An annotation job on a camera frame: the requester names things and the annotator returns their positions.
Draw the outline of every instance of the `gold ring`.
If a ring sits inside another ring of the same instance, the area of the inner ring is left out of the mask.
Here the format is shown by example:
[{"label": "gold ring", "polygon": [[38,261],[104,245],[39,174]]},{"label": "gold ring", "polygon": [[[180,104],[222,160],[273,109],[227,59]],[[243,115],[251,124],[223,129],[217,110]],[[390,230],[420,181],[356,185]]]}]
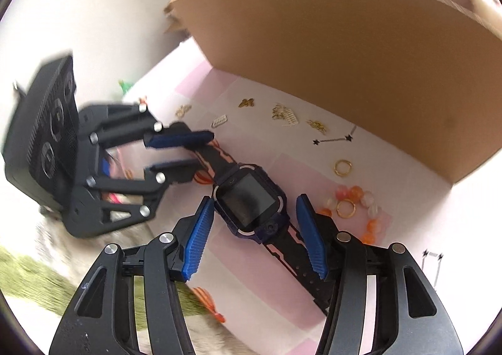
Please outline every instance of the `gold ring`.
[{"label": "gold ring", "polygon": [[[348,215],[346,216],[343,216],[341,213],[340,213],[340,205],[342,202],[348,202],[352,205],[352,212],[349,213]],[[338,203],[336,204],[336,213],[338,214],[339,217],[343,218],[343,219],[349,219],[349,218],[352,218],[355,214],[355,203],[352,202],[351,200],[349,199],[342,199],[341,201],[338,201]]]},{"label": "gold ring", "polygon": [[[348,170],[346,172],[338,171],[338,164],[340,163],[345,163],[348,165]],[[346,177],[352,171],[352,163],[348,160],[338,160],[335,163],[335,167],[333,168],[333,170],[335,171],[335,174],[338,175],[339,177]]]}]

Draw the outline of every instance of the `green object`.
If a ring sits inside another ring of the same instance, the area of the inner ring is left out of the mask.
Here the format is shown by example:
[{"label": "green object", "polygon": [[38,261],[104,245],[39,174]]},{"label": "green object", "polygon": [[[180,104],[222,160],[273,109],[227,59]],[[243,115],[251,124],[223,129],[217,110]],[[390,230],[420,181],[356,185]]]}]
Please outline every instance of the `green object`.
[{"label": "green object", "polygon": [[122,93],[126,94],[134,86],[134,83],[126,83],[123,80],[119,80],[119,85],[122,88]]},{"label": "green object", "polygon": [[[134,277],[134,287],[136,328],[141,331],[147,328],[143,277]],[[186,284],[177,282],[176,287],[185,317],[208,313]],[[0,246],[0,289],[6,296],[31,300],[62,316],[77,288],[49,266],[30,256],[14,256]]]}]

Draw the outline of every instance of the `black watch band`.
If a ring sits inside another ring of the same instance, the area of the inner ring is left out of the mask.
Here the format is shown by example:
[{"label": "black watch band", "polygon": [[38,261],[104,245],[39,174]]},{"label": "black watch band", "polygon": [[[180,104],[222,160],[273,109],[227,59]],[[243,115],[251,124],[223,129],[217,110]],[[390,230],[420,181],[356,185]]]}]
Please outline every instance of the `black watch band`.
[{"label": "black watch band", "polygon": [[314,303],[322,312],[327,314],[334,282],[321,280],[312,269],[300,232],[289,224],[264,246],[314,297]]},{"label": "black watch band", "polygon": [[195,153],[216,184],[219,184],[222,178],[238,165],[230,154],[220,148],[216,140],[201,146],[185,148]]}]

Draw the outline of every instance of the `watch screen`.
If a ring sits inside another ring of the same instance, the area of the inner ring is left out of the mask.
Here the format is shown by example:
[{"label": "watch screen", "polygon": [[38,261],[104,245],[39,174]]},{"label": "watch screen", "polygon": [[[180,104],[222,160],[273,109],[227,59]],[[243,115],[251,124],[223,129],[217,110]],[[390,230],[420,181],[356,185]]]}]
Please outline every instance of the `watch screen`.
[{"label": "watch screen", "polygon": [[225,190],[221,198],[243,226],[249,225],[275,202],[251,174]]}]

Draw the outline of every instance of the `pink bead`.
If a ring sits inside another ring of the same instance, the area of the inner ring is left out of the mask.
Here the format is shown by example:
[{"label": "pink bead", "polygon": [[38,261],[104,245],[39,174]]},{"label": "pink bead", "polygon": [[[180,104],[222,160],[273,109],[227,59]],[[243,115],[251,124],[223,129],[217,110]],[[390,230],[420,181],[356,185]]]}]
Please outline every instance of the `pink bead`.
[{"label": "pink bead", "polygon": [[345,185],[339,185],[335,191],[335,197],[337,200],[341,201],[348,198],[348,188]]}]

